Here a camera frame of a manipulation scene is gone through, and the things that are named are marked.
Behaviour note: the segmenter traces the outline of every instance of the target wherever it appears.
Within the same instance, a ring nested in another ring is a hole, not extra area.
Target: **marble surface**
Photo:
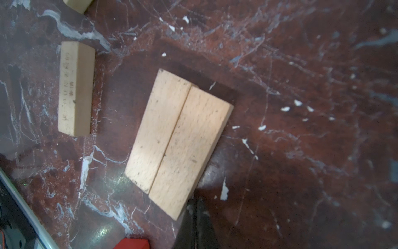
[[[397,15],[394,0],[94,0],[85,15],[3,0],[1,167],[60,248],[170,248],[181,221],[123,175],[164,68],[235,106],[195,193],[222,248],[396,249]],[[62,41],[97,51],[89,137],[57,131]]]

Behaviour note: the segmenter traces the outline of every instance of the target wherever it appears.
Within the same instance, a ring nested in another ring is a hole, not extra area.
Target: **table surface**
[[[123,174],[163,68],[235,106],[195,193],[222,248],[397,248],[397,14],[387,0],[94,0],[85,15],[3,0],[2,168],[60,248],[170,248],[181,220]],[[57,131],[62,41],[97,51],[88,137]]]

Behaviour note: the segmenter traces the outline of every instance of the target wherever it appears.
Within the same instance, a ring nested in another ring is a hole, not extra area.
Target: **red plastic block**
[[[114,249],[150,249],[146,239],[122,239]]]

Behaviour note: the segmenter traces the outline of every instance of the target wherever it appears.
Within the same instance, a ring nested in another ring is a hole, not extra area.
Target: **wooden block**
[[[75,11],[83,14],[93,0],[64,0],[64,3]]]
[[[95,55],[76,41],[61,44],[58,130],[70,136],[90,134]]]
[[[191,88],[149,198],[178,219],[203,174],[233,106]]]
[[[192,86],[166,70],[158,71],[125,170],[147,194]]]

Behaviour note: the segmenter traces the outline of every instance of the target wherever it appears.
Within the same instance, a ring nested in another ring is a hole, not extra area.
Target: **wood grain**
[[[191,88],[149,193],[174,220],[198,184],[232,109],[231,104]]]
[[[83,14],[93,0],[64,0],[64,3],[75,11]]]
[[[70,136],[90,134],[95,54],[76,41],[61,44],[58,130]]]
[[[147,194],[192,86],[166,70],[158,71],[125,170]]]

